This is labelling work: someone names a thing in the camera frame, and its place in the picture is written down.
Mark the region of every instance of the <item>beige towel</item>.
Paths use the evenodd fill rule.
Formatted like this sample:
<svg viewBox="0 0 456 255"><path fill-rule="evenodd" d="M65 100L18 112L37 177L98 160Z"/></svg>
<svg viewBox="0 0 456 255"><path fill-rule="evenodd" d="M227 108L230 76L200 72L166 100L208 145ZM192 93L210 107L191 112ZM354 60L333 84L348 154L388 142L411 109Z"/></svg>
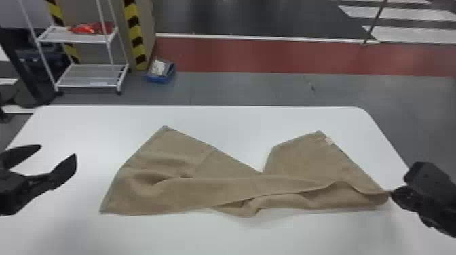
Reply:
<svg viewBox="0 0 456 255"><path fill-rule="evenodd" d="M387 199L388 193L320 131L275 146L260 173L165 126L120 168L100 212L214 208L254 216L264 208L353 208Z"/></svg>

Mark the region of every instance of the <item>white floor marking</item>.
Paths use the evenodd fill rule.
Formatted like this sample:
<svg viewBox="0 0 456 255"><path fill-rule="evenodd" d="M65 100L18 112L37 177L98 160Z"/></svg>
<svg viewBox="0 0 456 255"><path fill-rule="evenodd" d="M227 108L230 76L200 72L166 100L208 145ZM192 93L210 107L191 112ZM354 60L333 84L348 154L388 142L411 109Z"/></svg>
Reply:
<svg viewBox="0 0 456 255"><path fill-rule="evenodd" d="M351 17L374 18L379 11L378 7L339 6ZM449 20L456 21L456 15L449 11L433 9L400 9L385 8L380 18L398 18L403 20Z"/></svg>
<svg viewBox="0 0 456 255"><path fill-rule="evenodd" d="M350 0L350 1L359 1L359 2L383 2L383 0ZM388 0L388 3L422 3L422 4L431 4L431 2L426 0Z"/></svg>
<svg viewBox="0 0 456 255"><path fill-rule="evenodd" d="M3 48L0 46L0 61L10 61L6 53L3 51Z"/></svg>
<svg viewBox="0 0 456 255"><path fill-rule="evenodd" d="M16 78L0 78L1 85L10 85L13 86L18 80Z"/></svg>
<svg viewBox="0 0 456 255"><path fill-rule="evenodd" d="M455 44L456 30L427 28L398 28L376 26L372 35L379 41L403 43L442 43Z"/></svg>

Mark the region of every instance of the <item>red floor stripe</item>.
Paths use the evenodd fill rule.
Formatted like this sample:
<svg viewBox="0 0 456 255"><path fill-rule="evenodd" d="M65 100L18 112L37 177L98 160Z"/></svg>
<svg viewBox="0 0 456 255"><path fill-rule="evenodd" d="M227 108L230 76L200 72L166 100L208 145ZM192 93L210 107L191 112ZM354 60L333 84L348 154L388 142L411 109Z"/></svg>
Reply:
<svg viewBox="0 0 456 255"><path fill-rule="evenodd" d="M456 46L159 38L179 71L455 76Z"/></svg>

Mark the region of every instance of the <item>yellow and black striped pillar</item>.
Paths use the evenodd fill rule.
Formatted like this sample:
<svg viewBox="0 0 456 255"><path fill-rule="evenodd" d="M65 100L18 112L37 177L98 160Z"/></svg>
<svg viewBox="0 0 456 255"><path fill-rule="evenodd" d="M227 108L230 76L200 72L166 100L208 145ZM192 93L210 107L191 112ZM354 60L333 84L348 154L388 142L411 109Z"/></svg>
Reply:
<svg viewBox="0 0 456 255"><path fill-rule="evenodd" d="M47 8L49 9L49 13L51 13L52 20L54 21L55 25L57 26L64 26L63 22L63 13L60 7L58 7L55 0L45 0L47 3ZM71 58L71 60L75 64L79 64L81 61L79 60L79 54L77 50L73 46L72 43L65 43L64 50L66 54Z"/></svg>
<svg viewBox="0 0 456 255"><path fill-rule="evenodd" d="M138 7L134 0L123 0L123 12L128 25L128 36L136 61L136 69L146 70L147 57L143 42L143 34L139 23Z"/></svg>

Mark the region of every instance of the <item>blue tray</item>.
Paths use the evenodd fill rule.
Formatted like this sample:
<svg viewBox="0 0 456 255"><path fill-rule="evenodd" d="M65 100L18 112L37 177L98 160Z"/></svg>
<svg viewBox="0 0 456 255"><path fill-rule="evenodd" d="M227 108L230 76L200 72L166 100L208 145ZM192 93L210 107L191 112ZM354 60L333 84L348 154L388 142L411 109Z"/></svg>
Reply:
<svg viewBox="0 0 456 255"><path fill-rule="evenodd" d="M159 83L159 84L168 84L172 78L172 76L176 73L176 65L171 64L171 68L168 71L166 76L155 76L155 75L144 75L146 77L146 81Z"/></svg>

